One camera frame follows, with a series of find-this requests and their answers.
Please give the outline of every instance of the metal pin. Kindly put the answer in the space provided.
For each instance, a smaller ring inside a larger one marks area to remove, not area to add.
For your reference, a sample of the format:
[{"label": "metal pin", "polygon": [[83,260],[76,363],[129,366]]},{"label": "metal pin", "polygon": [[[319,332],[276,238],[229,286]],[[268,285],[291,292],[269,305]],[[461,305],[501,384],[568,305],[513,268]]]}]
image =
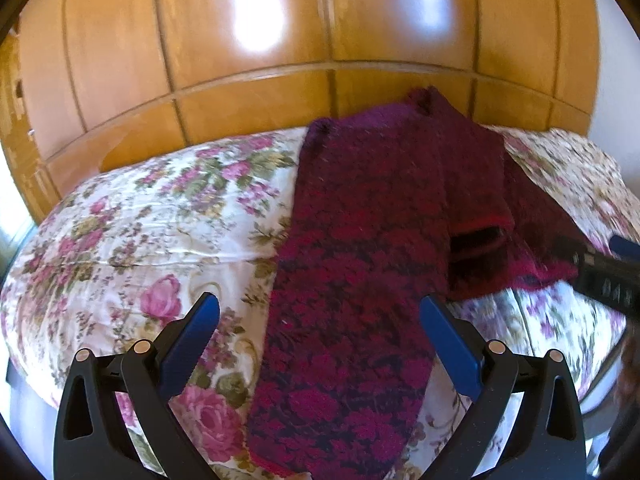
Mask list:
[{"label": "metal pin", "polygon": [[552,350],[549,352],[549,357],[551,357],[556,363],[561,363],[564,359],[562,352],[559,350]]},{"label": "metal pin", "polygon": [[494,354],[504,354],[504,351],[507,347],[504,345],[502,341],[498,341],[494,339],[493,341],[489,341],[489,350]]},{"label": "metal pin", "polygon": [[91,355],[91,352],[89,352],[86,348],[82,348],[81,350],[78,350],[78,352],[76,352],[76,361],[86,361],[89,358],[89,355]]},{"label": "metal pin", "polygon": [[149,352],[150,348],[151,348],[151,343],[146,339],[143,339],[142,341],[138,341],[135,345],[133,345],[133,351],[136,354],[144,354],[146,352]]}]

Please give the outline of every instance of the bed sheet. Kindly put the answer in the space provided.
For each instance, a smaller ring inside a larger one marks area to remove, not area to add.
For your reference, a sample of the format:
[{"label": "bed sheet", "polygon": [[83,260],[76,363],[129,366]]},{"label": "bed sheet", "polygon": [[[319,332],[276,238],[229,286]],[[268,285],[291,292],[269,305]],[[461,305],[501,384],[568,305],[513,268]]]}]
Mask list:
[{"label": "bed sheet", "polygon": [[[220,299],[220,325],[170,406],[220,478],[273,478],[252,463],[243,424],[260,369],[273,257],[287,233],[305,132],[294,128],[193,146],[96,176],[67,196],[22,250],[0,294],[2,336],[36,393],[57,406],[79,348],[96,355],[123,352],[140,338],[155,338],[201,293],[212,292]],[[603,170],[594,163],[604,156],[596,147],[554,132],[565,143],[564,153],[554,152],[543,136],[500,132],[527,174],[592,240],[612,231],[638,239],[640,204],[610,164]],[[556,157],[572,163],[548,162]],[[579,190],[565,189],[585,174],[590,180]],[[624,328],[620,316],[562,282],[536,293],[508,289],[450,308],[515,352],[561,349],[580,394]],[[512,397],[480,469],[493,466],[506,443],[520,402]],[[129,399],[118,394],[118,402],[143,462],[161,471]],[[419,478],[468,406],[436,361],[413,433],[388,478]]]}]

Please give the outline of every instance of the wooden headboard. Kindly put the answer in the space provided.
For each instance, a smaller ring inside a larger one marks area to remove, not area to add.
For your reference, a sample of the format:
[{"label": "wooden headboard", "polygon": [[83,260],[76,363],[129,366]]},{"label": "wooden headboard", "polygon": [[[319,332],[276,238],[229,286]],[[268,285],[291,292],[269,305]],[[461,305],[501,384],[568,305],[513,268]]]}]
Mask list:
[{"label": "wooden headboard", "polygon": [[414,86],[587,134],[598,56],[594,0],[30,0],[0,50],[0,140],[46,214],[92,174]]}]

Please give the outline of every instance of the wood paneling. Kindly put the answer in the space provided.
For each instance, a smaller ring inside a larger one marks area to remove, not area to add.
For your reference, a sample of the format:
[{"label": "wood paneling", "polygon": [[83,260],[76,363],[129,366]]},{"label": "wood paneling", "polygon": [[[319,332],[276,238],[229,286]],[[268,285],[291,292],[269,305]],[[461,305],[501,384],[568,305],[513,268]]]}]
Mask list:
[{"label": "wood paneling", "polygon": [[556,97],[587,113],[598,86],[600,43],[595,0],[558,0],[560,44]]},{"label": "wood paneling", "polygon": [[305,126],[330,114],[324,70],[215,86],[178,100],[192,144]]},{"label": "wood paneling", "polygon": [[546,94],[556,73],[556,0],[479,0],[478,72]]},{"label": "wood paneling", "polygon": [[184,148],[174,104],[164,103],[76,140],[47,161],[60,195],[103,171]]},{"label": "wood paneling", "polygon": [[18,39],[9,35],[0,45],[0,144],[29,213],[40,223],[60,197],[30,136],[24,100],[16,92],[19,81]]},{"label": "wood paneling", "polygon": [[551,100],[502,81],[479,80],[473,120],[527,130],[546,130]]},{"label": "wood paneling", "polygon": [[169,92],[154,0],[66,0],[66,30],[88,128]]},{"label": "wood paneling", "polygon": [[551,106],[549,127],[555,126],[584,137],[589,132],[591,116],[564,103],[555,102]]},{"label": "wood paneling", "polygon": [[319,0],[159,0],[177,88],[328,56]]},{"label": "wood paneling", "polygon": [[63,42],[62,0],[30,0],[20,16],[24,99],[44,158],[84,133]]},{"label": "wood paneling", "polygon": [[460,112],[467,114],[471,78],[465,74],[387,72],[379,69],[335,71],[338,115],[361,112],[366,108],[402,100],[409,90],[434,85]]},{"label": "wood paneling", "polygon": [[329,0],[335,59],[471,69],[476,0]]}]

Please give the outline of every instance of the folded clothing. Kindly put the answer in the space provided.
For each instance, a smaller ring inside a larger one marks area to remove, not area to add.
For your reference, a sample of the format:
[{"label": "folded clothing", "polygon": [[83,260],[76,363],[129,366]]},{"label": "folded clothing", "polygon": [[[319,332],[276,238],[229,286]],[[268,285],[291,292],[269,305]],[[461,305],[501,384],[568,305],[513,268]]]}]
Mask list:
[{"label": "folded clothing", "polygon": [[[255,463],[314,480],[383,478],[433,364],[420,299],[574,272],[548,256],[546,234],[571,219],[510,160],[499,134],[435,89],[310,126],[247,423]],[[580,237],[573,228],[562,232]]]}]

